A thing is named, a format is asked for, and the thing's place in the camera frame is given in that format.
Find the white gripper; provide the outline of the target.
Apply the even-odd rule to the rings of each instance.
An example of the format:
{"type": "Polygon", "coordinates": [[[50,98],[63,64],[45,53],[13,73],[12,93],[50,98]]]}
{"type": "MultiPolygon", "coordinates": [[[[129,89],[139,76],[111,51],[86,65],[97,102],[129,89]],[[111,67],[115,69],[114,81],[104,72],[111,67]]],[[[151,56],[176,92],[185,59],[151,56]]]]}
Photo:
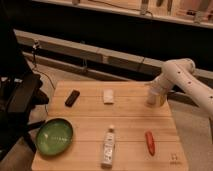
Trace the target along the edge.
{"type": "Polygon", "coordinates": [[[160,74],[154,80],[147,83],[149,86],[148,92],[152,95],[160,94],[158,96],[158,107],[164,105],[167,99],[167,93],[174,87],[174,84],[169,81],[164,74],[160,74]]]}

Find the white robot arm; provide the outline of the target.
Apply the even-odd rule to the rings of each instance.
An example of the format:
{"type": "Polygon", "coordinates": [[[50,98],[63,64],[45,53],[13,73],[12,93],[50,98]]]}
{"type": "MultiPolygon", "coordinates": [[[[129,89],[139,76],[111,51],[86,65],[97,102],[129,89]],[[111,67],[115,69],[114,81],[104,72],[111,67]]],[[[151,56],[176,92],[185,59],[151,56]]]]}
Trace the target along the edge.
{"type": "Polygon", "coordinates": [[[189,58],[168,60],[163,63],[161,74],[150,84],[147,103],[162,106],[168,92],[178,86],[195,104],[213,118],[213,89],[193,76],[195,63],[189,58]]]}

